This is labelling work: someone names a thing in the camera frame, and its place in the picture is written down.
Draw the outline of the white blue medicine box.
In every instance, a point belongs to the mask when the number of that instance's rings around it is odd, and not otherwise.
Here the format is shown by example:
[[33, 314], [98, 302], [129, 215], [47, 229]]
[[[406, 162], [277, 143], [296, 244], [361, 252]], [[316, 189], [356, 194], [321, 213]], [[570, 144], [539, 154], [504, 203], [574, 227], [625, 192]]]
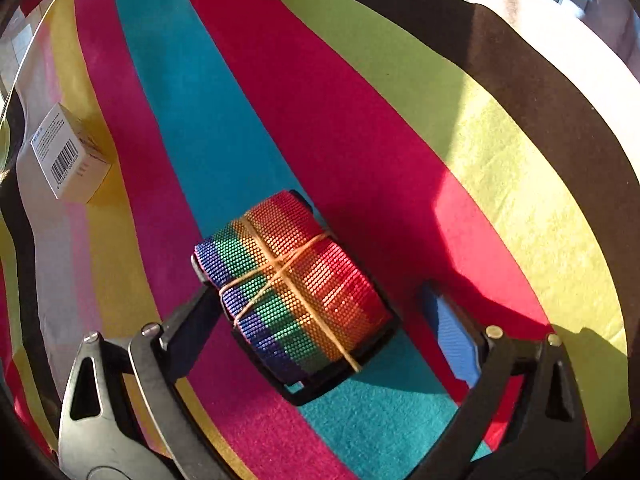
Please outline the white blue medicine box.
[[111, 169], [81, 121], [60, 102], [40, 122], [30, 146], [47, 184], [62, 202], [88, 203]]

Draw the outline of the striped colourful blanket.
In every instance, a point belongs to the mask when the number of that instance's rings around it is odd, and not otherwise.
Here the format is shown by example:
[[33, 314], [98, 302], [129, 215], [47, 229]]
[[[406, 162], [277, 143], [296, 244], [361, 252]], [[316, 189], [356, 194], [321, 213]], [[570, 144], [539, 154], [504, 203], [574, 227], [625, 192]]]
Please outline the striped colourful blanket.
[[[111, 163], [57, 200], [60, 102]], [[1, 474], [70, 479], [85, 336], [204, 285], [176, 388], [223, 479], [410, 479], [469, 392], [422, 311], [555, 333], [588, 469], [639, 474], [639, 83], [535, 0], [53, 0], [1, 113]]]

